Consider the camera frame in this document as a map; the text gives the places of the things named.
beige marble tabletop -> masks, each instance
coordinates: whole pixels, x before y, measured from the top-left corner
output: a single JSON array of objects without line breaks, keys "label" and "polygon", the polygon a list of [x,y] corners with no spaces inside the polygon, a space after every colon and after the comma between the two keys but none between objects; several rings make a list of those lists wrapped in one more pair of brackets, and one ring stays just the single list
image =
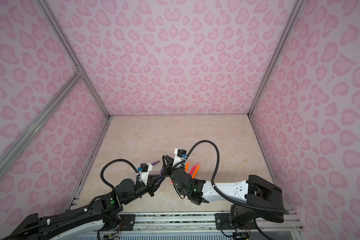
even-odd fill
[{"label": "beige marble tabletop", "polygon": [[[215,182],[247,180],[255,174],[270,182],[254,132],[246,115],[219,116],[126,116],[114,117],[102,143],[95,163],[81,192],[77,207],[88,204],[97,195],[110,192],[111,188],[100,179],[100,171],[111,160],[123,158],[136,167],[140,163],[160,161],[153,167],[158,174],[162,155],[174,157],[175,148],[187,151],[199,140],[211,140],[220,151],[220,165]],[[211,180],[216,165],[216,151],[208,143],[195,148],[189,157],[190,165],[201,163],[198,179]],[[130,178],[135,181],[135,172],[123,162],[107,168],[104,177],[113,185]],[[198,212],[229,211],[231,203],[217,201],[195,205],[187,198],[180,199],[170,178],[164,180],[154,197],[145,194],[124,206],[124,212]]]}]

robotic arm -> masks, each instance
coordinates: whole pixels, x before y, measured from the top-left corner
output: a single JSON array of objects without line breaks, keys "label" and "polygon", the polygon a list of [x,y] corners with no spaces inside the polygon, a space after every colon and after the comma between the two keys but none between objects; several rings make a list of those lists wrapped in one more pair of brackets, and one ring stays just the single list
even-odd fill
[{"label": "robotic arm", "polygon": [[[185,172],[185,162],[195,146],[202,142],[211,143],[217,153],[217,163],[211,181],[194,179]],[[112,188],[108,194],[100,195],[91,202],[75,210],[38,217],[38,214],[27,216],[23,222],[2,240],[62,240],[75,237],[85,232],[101,230],[112,231],[121,227],[119,213],[123,204],[148,193],[151,197],[160,187],[166,177],[170,177],[177,194],[183,195],[194,204],[228,200],[231,205],[229,222],[232,227],[244,229],[245,225],[255,218],[262,217],[271,222],[283,222],[283,214],[289,214],[283,209],[282,191],[279,187],[260,178],[250,175],[247,181],[233,183],[214,183],[219,164],[219,152],[216,145],[208,140],[195,144],[188,155],[183,149],[175,149],[175,157],[162,156],[163,166],[159,175],[151,175],[151,164],[141,164],[135,168],[132,163],[124,159],[116,159],[104,166],[101,170],[102,181]],[[136,172],[136,183],[132,179],[125,179],[119,185],[113,186],[104,179],[105,169],[115,162],[126,162]],[[248,237],[234,233],[234,237]]]}]

work surface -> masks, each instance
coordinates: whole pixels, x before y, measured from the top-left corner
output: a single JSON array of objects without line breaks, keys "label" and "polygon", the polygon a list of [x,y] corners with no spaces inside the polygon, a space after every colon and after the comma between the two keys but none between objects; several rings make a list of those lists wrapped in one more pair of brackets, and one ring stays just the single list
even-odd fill
[{"label": "work surface", "polygon": [[[220,151],[220,165],[215,182],[238,182],[248,175],[258,175],[270,182],[266,167],[249,119],[246,115],[221,116],[142,116],[114,117],[102,143],[95,163],[81,192],[78,207],[88,204],[93,197],[110,192],[100,179],[104,165],[123,158],[136,167],[153,163],[151,174],[158,174],[162,155],[174,157],[175,148],[187,151],[199,140],[211,140]],[[198,145],[189,157],[190,166],[201,163],[197,179],[211,180],[216,166],[216,151],[208,143]],[[132,168],[117,162],[107,168],[105,179],[113,185],[136,176]],[[170,178],[166,178],[153,197],[145,194],[124,206],[124,212],[198,212],[229,211],[231,203],[217,201],[195,205],[187,198],[180,199]]]}]

pink leopard print wall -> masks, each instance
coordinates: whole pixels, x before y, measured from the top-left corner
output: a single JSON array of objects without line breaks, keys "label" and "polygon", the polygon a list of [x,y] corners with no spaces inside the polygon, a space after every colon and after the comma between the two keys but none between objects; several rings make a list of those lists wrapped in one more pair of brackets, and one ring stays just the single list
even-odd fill
[{"label": "pink leopard print wall", "polygon": [[111,114],[247,113],[294,0],[50,0]]},{"label": "pink leopard print wall", "polygon": [[0,157],[73,73],[32,0],[0,1]]},{"label": "pink leopard print wall", "polygon": [[104,117],[81,82],[0,180],[0,239],[29,214],[64,212]]},{"label": "pink leopard print wall", "polygon": [[309,239],[360,239],[360,1],[307,3],[254,123]]}]

pink patterned wallpaper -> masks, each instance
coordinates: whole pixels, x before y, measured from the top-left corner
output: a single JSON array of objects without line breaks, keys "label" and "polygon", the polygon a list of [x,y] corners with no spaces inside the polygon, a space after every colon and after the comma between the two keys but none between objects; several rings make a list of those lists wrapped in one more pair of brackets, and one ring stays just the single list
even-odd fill
[{"label": "pink patterned wallpaper", "polygon": [[29,214],[65,210],[104,121],[79,82],[0,180],[0,239]]},{"label": "pink patterned wallpaper", "polygon": [[0,1],[0,157],[74,73],[32,0]]},{"label": "pink patterned wallpaper", "polygon": [[360,1],[307,3],[254,122],[309,239],[360,239]]},{"label": "pink patterned wallpaper", "polygon": [[247,113],[294,0],[50,0],[111,114]]}]

